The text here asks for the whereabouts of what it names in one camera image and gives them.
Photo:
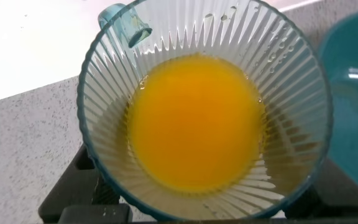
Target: orange liquid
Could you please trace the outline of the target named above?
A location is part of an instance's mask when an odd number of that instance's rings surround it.
[[[264,106],[235,65],[191,55],[155,67],[130,108],[129,137],[144,169],[181,192],[241,178],[259,158]]]

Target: teal bowl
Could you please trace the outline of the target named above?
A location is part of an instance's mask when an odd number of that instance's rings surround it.
[[[358,183],[358,14],[327,33],[319,56],[334,103],[329,157]]]

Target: bowl handle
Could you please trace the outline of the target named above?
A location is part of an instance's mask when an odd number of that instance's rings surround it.
[[[125,5],[121,3],[107,7],[100,12],[98,22],[100,29],[112,22],[111,27],[120,43],[122,45],[127,44],[131,48],[148,37],[152,33],[152,29],[138,17],[133,7],[126,9],[125,12],[120,12],[124,7]],[[119,14],[119,17],[114,22],[110,21],[116,14]]]

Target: granite countertop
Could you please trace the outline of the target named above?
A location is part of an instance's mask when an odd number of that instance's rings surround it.
[[[358,1],[325,0],[285,14],[317,46]],[[82,144],[78,77],[0,100],[0,223],[37,223],[39,205]],[[134,209],[134,221],[152,220]]]

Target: clear glass bowl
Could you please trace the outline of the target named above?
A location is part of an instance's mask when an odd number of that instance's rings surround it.
[[[228,188],[187,195],[162,187],[141,168],[127,140],[125,115],[151,68],[196,52],[249,74],[269,122],[265,147],[247,175]],[[86,54],[77,103],[96,167],[129,203],[158,220],[274,215],[312,182],[333,124],[329,85],[310,44],[283,14],[258,0],[125,6]]]

